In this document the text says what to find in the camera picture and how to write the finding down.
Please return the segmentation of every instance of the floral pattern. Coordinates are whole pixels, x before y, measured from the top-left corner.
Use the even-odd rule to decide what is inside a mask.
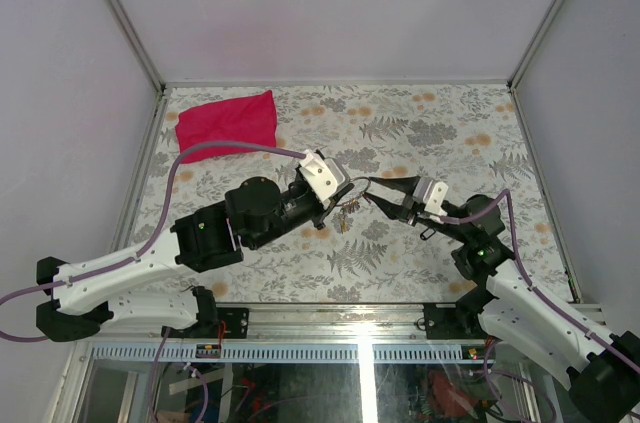
[[[179,153],[175,125],[180,112],[210,101],[247,96],[267,88],[174,88],[151,160],[134,225],[134,242],[147,239],[160,215],[166,179]],[[518,244],[529,271],[558,296],[571,293],[544,202],[504,85],[317,86],[272,88],[278,111],[278,146],[321,150],[337,158],[351,177],[428,175],[446,181],[449,200],[476,193],[513,192]],[[176,218],[224,198],[252,176],[282,189],[297,161],[244,153],[183,165],[172,188],[167,226]],[[373,185],[372,192],[401,196]],[[473,288],[451,258],[458,245],[386,220],[374,205],[327,227],[308,224],[243,262],[148,289],[175,292],[200,284],[227,302],[447,302]],[[509,243],[508,232],[504,241]]]

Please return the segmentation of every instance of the red cloth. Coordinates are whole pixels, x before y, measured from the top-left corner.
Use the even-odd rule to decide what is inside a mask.
[[[261,95],[214,101],[180,113],[176,135],[180,151],[210,140],[239,140],[276,146],[278,115],[271,90]],[[185,163],[212,156],[245,153],[248,148],[217,147],[196,151]]]

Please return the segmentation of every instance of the floor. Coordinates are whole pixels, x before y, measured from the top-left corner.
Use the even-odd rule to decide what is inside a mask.
[[[173,88],[134,227],[134,242],[149,237],[162,206],[169,167],[178,155],[174,127],[181,111],[268,88]],[[278,146],[320,149],[339,159],[351,177],[428,175],[446,181],[448,199],[461,204],[475,193],[514,194],[518,240],[525,264],[558,296],[571,292],[536,184],[515,108],[504,85],[275,87]],[[220,201],[251,176],[281,188],[296,161],[251,153],[184,165],[169,212],[176,218]],[[337,213],[327,228],[309,224],[242,263],[165,280],[147,289],[175,292],[192,284],[227,302],[446,302],[473,287],[457,272],[456,244],[387,220],[363,202],[342,228]]]

